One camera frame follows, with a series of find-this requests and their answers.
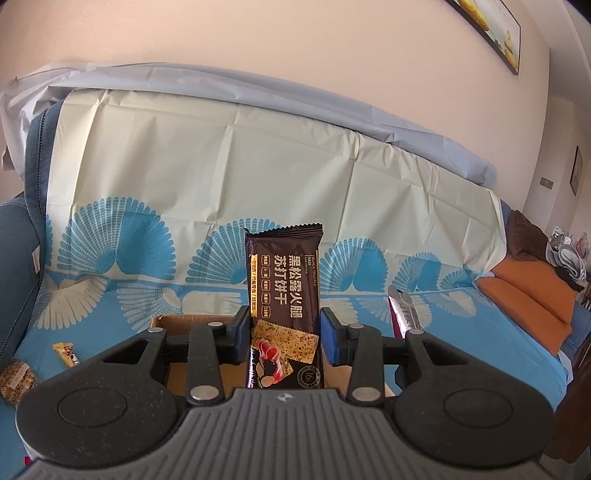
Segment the silver stick sachet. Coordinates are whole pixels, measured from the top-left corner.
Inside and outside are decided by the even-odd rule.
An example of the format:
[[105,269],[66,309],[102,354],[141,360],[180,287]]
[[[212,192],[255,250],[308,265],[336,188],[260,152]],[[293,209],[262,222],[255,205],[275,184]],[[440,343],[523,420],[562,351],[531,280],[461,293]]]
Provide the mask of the silver stick sachet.
[[405,338],[408,331],[422,331],[420,318],[407,292],[397,289],[391,285],[388,289],[388,300],[392,315],[394,336]]

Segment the dark brown cracker packet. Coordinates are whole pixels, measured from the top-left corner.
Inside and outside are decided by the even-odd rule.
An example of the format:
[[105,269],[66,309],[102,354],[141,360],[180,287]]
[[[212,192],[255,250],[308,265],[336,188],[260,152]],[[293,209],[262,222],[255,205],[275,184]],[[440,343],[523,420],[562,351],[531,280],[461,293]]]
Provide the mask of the dark brown cracker packet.
[[249,281],[249,360],[256,340],[266,340],[295,362],[287,374],[281,365],[259,374],[249,363],[249,388],[315,389],[324,385],[320,343],[320,271],[318,248],[324,229],[304,224],[245,233]]

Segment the yellow snack packet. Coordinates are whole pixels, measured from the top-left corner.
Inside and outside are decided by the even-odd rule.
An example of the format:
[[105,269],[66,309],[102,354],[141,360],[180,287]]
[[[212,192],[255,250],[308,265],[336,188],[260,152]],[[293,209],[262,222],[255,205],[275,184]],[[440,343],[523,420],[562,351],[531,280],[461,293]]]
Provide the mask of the yellow snack packet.
[[58,342],[52,345],[54,352],[60,360],[68,367],[72,368],[80,363],[74,352],[74,345],[68,342]]

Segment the clear-wrapped nut brittle block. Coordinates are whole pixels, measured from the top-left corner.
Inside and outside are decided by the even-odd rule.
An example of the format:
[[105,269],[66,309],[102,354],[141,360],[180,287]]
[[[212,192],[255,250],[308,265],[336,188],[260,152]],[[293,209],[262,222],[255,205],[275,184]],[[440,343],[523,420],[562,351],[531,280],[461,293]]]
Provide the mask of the clear-wrapped nut brittle block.
[[16,407],[37,384],[34,370],[26,362],[15,360],[1,372],[1,397],[7,404]]

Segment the open cardboard box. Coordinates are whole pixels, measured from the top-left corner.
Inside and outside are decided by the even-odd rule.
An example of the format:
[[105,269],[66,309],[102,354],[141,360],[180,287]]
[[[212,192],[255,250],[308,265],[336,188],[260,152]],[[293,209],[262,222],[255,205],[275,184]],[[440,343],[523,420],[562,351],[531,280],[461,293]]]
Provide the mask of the open cardboard box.
[[[339,334],[346,334],[349,340],[356,339],[359,335],[359,331],[363,328],[363,325],[358,323],[352,323],[344,325],[337,321],[339,324],[339,330],[332,329],[329,324],[329,320],[322,318],[321,327],[322,330],[327,332],[327,338],[335,337]],[[226,330],[229,330],[230,317],[223,315],[184,315],[184,314],[166,314],[159,315],[152,319],[151,327],[163,328],[168,337],[181,336],[188,334],[189,331],[197,325],[208,324],[217,328],[220,324],[224,324]],[[266,374],[277,366],[281,365],[281,370],[284,374],[290,370],[290,367],[296,368],[296,362],[287,360],[283,356],[279,356],[276,359],[272,359],[273,354],[277,353],[279,349],[276,345],[269,343],[266,340],[256,340],[254,342],[256,349],[252,352],[253,358],[249,360],[253,368],[256,369],[254,375],[254,382],[259,380],[259,374]],[[335,340],[329,342],[329,346],[325,347],[325,344],[318,343],[317,353],[321,355],[322,360],[322,375],[324,376],[325,388],[336,388],[341,391],[342,395],[346,394],[346,390],[349,385],[349,378],[351,378],[352,367],[346,366],[344,363],[336,365],[332,359],[339,352]],[[168,378],[166,380],[167,389],[175,395],[182,395],[185,390],[185,374],[186,374],[186,361],[173,361],[170,360],[170,370]],[[228,397],[231,391],[238,387],[245,387],[249,380],[246,377],[249,376],[249,366],[245,363],[239,366],[232,366],[230,364],[221,366],[221,378],[222,385],[224,388],[225,396]]]

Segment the blue fan-pattern sofa cover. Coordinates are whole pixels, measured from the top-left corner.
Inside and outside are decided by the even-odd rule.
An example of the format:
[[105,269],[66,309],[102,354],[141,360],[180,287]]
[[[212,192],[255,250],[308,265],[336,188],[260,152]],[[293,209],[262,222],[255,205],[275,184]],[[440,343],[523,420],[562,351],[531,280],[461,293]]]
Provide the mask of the blue fan-pattern sofa cover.
[[[357,131],[188,96],[60,100],[47,257],[1,397],[5,479],[545,479],[566,374],[478,289],[507,252],[489,189]],[[166,387],[188,334],[153,318],[249,308],[245,233],[322,225],[320,313],[373,327],[385,394],[257,389],[195,406]],[[422,331],[394,336],[388,289]],[[68,368],[52,345],[68,342]]]

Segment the orange cushion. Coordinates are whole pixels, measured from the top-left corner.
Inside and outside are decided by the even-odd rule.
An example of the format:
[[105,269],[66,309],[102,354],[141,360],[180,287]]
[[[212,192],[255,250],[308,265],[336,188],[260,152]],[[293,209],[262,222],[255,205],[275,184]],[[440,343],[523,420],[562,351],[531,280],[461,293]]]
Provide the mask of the orange cushion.
[[576,292],[541,260],[516,260],[508,255],[478,289],[552,355],[572,333]]

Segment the brown blanket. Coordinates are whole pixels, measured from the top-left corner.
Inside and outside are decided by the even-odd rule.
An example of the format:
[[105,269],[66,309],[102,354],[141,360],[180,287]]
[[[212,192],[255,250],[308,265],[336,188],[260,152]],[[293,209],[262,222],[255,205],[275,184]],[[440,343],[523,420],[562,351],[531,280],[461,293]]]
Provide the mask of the brown blanket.
[[507,227],[509,253],[518,261],[546,260],[548,237],[521,211],[513,210]]

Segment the clutter pile on sofa end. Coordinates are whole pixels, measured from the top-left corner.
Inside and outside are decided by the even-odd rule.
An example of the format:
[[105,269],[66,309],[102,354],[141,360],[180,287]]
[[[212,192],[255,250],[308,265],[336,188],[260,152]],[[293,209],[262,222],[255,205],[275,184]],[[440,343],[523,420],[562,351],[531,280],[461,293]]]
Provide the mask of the clutter pile on sofa end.
[[590,280],[590,240],[584,232],[578,239],[555,226],[546,245],[546,261],[574,290],[582,291]]

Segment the wall light switch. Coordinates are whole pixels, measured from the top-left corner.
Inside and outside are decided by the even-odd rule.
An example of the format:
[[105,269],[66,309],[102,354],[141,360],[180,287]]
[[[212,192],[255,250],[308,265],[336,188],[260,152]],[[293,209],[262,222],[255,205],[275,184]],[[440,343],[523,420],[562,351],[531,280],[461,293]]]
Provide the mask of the wall light switch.
[[546,177],[540,179],[540,184],[549,190],[552,190],[554,186],[554,182]]

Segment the small wall frame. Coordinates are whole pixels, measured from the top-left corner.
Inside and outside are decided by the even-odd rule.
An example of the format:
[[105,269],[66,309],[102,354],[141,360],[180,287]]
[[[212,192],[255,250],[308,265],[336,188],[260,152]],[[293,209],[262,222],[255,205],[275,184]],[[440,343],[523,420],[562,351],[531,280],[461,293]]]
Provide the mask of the small wall frame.
[[584,168],[584,161],[582,152],[579,146],[576,147],[575,156],[573,160],[573,166],[571,170],[569,185],[574,196],[578,194],[579,185],[582,178]]

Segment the framed wall picture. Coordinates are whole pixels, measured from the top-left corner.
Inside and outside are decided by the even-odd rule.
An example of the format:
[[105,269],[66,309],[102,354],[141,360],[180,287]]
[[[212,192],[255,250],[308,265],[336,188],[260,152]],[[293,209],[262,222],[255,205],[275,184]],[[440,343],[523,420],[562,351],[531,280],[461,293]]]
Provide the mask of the framed wall picture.
[[521,25],[502,0],[448,0],[490,44],[510,71],[520,71]]

